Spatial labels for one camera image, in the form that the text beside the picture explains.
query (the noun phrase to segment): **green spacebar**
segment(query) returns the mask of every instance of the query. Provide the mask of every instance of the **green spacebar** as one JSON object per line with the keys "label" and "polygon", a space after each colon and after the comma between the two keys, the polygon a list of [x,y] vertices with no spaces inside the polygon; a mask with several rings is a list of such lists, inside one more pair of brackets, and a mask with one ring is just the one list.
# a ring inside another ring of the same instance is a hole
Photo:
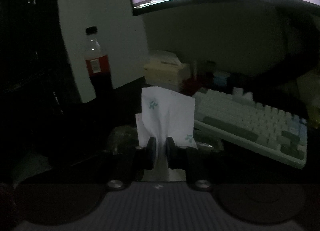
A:
{"label": "green spacebar", "polygon": [[252,141],[252,142],[255,142],[258,138],[258,135],[253,132],[250,132],[246,129],[242,129],[242,128],[237,127],[233,124],[226,123],[224,121],[220,121],[220,120],[211,118],[209,116],[206,116],[202,122],[205,124],[211,125],[213,127],[219,128],[221,130],[224,130],[226,132],[229,132],[231,134],[234,134],[236,136],[245,138],[245,139]]}

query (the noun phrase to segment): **white keyboard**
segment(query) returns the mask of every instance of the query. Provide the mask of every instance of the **white keyboard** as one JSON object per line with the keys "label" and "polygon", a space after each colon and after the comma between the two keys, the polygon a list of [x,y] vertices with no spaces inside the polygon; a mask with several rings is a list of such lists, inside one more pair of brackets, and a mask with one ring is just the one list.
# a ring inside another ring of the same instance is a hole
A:
{"label": "white keyboard", "polygon": [[305,119],[239,96],[201,92],[194,95],[195,128],[287,165],[305,166]]}

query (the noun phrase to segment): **black bottle cap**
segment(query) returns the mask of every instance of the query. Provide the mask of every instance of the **black bottle cap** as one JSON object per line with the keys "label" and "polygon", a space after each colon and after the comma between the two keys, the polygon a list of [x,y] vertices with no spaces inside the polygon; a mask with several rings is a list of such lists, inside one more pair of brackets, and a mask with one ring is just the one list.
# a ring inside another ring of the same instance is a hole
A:
{"label": "black bottle cap", "polygon": [[92,34],[96,34],[98,32],[97,27],[93,26],[93,27],[89,27],[85,30],[85,33],[87,35],[92,35]]}

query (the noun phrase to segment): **white tissue paper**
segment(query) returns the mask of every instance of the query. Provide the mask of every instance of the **white tissue paper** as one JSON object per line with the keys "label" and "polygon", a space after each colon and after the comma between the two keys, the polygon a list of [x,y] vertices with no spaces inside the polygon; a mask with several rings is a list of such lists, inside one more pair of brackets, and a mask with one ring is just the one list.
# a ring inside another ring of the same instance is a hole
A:
{"label": "white tissue paper", "polygon": [[[168,136],[173,138],[177,146],[197,148],[193,139],[193,97],[161,87],[142,88],[141,108],[142,113],[136,115],[139,144],[145,147],[150,137],[156,138],[156,166],[163,168],[166,163],[165,140]],[[164,174],[159,174],[163,181]]]}

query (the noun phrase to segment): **ribbed gray surface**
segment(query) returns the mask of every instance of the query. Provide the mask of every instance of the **ribbed gray surface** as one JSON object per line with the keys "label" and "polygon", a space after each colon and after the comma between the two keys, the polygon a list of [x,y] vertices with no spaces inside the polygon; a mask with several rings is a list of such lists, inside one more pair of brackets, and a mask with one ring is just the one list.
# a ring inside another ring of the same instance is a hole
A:
{"label": "ribbed gray surface", "polygon": [[247,224],[226,214],[210,194],[185,182],[134,182],[111,192],[90,215],[61,226],[23,222],[15,231],[303,231],[293,221],[275,226]]}

